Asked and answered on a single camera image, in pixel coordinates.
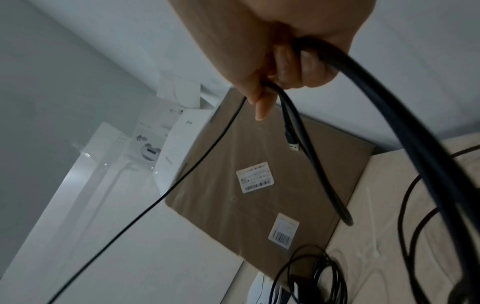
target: white wall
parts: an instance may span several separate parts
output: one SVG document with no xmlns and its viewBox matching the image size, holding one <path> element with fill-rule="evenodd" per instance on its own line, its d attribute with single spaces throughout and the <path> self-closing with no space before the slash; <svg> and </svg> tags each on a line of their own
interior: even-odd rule
<svg viewBox="0 0 480 304">
<path fill-rule="evenodd" d="M 0 1 L 0 276 L 101 122 L 130 134 L 154 94 L 31 4 Z"/>
<path fill-rule="evenodd" d="M 31 1 L 151 88 L 158 88 L 160 70 L 213 89 L 222 83 L 166 0 Z M 475 0 L 377 0 L 351 54 L 442 138 L 480 130 L 478 12 Z M 382 116 L 344 77 L 290 93 L 303 113 L 399 147 Z"/>
</svg>

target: brown cardboard box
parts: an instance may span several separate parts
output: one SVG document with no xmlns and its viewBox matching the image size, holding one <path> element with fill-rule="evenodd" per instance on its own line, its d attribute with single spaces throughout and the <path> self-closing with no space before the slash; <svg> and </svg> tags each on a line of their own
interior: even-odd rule
<svg viewBox="0 0 480 304">
<path fill-rule="evenodd" d="M 241 99 L 236 90 L 228 93 L 188 154 L 186 169 L 218 138 Z M 312 119 L 303 121 L 332 186 L 347 203 L 374 145 Z M 274 184 L 243 194 L 237 171 L 263 162 L 268 162 Z M 299 246 L 325 248 L 339 221 L 307 157 L 290 149 L 281 109 L 276 107 L 258 122 L 255 108 L 248 103 L 210 155 L 167 197 L 166 204 L 271 278 Z M 299 222 L 289 250 L 269 240 L 279 213 Z M 313 262 L 292 269 L 307 275 Z"/>
</svg>

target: barcode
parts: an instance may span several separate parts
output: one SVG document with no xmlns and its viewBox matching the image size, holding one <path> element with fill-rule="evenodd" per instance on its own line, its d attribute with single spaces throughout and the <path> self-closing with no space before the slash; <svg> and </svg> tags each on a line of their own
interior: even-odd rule
<svg viewBox="0 0 480 304">
<path fill-rule="evenodd" d="M 285 246 L 289 246 L 290 244 L 290 237 L 288 235 L 285 235 L 281 232 L 275 231 L 273 233 L 273 239 L 279 242 L 280 244 L 283 244 Z"/>
<path fill-rule="evenodd" d="M 255 185 L 252 185 L 252 186 L 245 187 L 245 191 L 252 190 L 252 189 L 257 189 L 258 187 L 262 187 L 262 186 L 268 185 L 270 183 L 271 183 L 270 180 L 266 180 L 266 181 L 263 181 L 259 184 L 255 184 Z"/>
</svg>

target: barcode label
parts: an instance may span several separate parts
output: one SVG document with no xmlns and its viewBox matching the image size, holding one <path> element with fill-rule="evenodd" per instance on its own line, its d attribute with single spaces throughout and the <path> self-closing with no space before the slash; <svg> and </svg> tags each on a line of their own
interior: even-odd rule
<svg viewBox="0 0 480 304">
<path fill-rule="evenodd" d="M 267 162 L 237 171 L 236 174 L 243 193 L 265 188 L 275 183 Z"/>
<path fill-rule="evenodd" d="M 290 249 L 299 225 L 296 220 L 279 213 L 268 239 L 285 249 Z"/>
</svg>

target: hand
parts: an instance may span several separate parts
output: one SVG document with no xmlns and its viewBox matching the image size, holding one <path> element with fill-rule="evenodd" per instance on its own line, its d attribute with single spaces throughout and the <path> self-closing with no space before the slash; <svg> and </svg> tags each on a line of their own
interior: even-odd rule
<svg viewBox="0 0 480 304">
<path fill-rule="evenodd" d="M 296 54 L 291 42 L 315 36 L 348 52 L 375 0 L 169 0 L 220 73 L 256 106 L 264 119 L 277 95 L 261 86 L 318 87 L 337 71 L 311 50 Z"/>
</svg>

